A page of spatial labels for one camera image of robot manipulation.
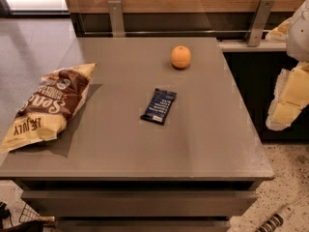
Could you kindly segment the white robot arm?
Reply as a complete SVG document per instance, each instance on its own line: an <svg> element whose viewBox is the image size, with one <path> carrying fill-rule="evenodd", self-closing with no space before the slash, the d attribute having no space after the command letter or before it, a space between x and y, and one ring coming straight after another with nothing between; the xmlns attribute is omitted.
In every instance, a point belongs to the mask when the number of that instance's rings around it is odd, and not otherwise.
<svg viewBox="0 0 309 232"><path fill-rule="evenodd" d="M266 120L272 131L288 128L309 104L309 0L267 34L268 40L283 41L284 37L287 54L297 65L290 71L282 69L277 77Z"/></svg>

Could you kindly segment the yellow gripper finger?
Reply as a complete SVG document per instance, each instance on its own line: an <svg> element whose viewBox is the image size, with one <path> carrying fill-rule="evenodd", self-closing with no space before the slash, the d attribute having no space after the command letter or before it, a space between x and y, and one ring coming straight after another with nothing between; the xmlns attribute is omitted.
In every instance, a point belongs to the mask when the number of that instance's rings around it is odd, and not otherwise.
<svg viewBox="0 0 309 232"><path fill-rule="evenodd" d="M282 131L288 128L309 104L309 63L299 62L290 71L282 69L273 94L266 126L272 131Z"/></svg>
<svg viewBox="0 0 309 232"><path fill-rule="evenodd" d="M277 27L273 28L266 34L267 41L284 42L287 38L287 32L291 23L291 18L284 20Z"/></svg>

